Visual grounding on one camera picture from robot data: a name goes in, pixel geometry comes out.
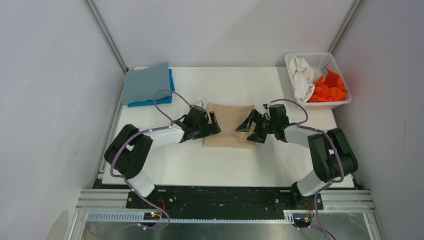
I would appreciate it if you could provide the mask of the beige t-shirt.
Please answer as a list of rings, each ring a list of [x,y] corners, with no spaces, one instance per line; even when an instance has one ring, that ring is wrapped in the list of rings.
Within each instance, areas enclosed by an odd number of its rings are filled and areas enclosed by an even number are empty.
[[[228,106],[213,103],[208,104],[207,110],[215,113],[221,132],[205,137],[203,146],[205,148],[254,149],[256,143],[247,140],[247,137],[252,134],[252,131],[236,131],[236,128],[245,121],[254,109],[254,105]]]

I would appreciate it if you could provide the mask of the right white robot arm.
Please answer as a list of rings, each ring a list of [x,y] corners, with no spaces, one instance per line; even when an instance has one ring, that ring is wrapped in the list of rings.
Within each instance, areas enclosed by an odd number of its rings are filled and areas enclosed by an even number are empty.
[[[358,170],[358,161],[340,128],[321,130],[290,122],[284,104],[265,108],[266,113],[253,109],[235,130],[249,132],[254,127],[247,137],[250,142],[263,144],[267,136],[273,135],[278,141],[309,150],[313,169],[290,189],[290,202],[295,208],[303,209],[310,203],[311,196]]]

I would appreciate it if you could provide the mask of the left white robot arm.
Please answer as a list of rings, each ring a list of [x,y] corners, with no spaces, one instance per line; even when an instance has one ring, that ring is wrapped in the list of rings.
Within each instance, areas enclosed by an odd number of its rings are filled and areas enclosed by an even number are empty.
[[[145,208],[152,208],[157,204],[158,195],[153,191],[155,184],[143,170],[150,150],[203,139],[221,131],[213,111],[192,105],[187,114],[172,120],[170,125],[141,130],[133,124],[126,124],[108,146],[103,158],[110,164],[111,176],[123,179],[139,194],[138,201]]]

